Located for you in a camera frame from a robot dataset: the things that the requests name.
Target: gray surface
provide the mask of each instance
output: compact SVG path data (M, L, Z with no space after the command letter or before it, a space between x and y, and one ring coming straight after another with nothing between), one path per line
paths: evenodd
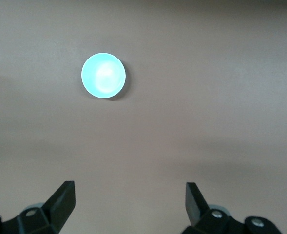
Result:
M113 100L80 80L99 52ZM1 0L0 214L65 180L62 234L178 234L187 181L287 234L287 0Z

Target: black object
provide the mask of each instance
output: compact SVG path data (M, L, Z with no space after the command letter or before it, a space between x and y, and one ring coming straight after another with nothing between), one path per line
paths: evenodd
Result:
M0 234L58 234L75 207L74 181L65 181L40 208L2 222Z
M247 217L244 224L219 209L210 209L195 183L187 183L186 210L191 222L182 234L282 234L269 220Z

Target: silver screw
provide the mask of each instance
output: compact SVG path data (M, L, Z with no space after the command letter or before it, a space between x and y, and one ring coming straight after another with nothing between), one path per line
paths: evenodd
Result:
M26 216L26 217L29 217L29 216L34 215L35 213L36 213L36 210L30 210L30 211L28 211L28 212L25 214L25 216Z
M253 218L251 220L251 222L253 223L253 225L255 225L257 227L261 227L262 228L264 226L264 223L258 218Z
M215 218L222 218L222 214L220 211L213 211L212 216L214 216Z

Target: table surface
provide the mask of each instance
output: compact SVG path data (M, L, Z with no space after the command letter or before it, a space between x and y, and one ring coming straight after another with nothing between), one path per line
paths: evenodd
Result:
M111 99L81 82L100 52ZM179 234L186 182L287 234L287 0L0 1L0 215L65 180L61 234Z

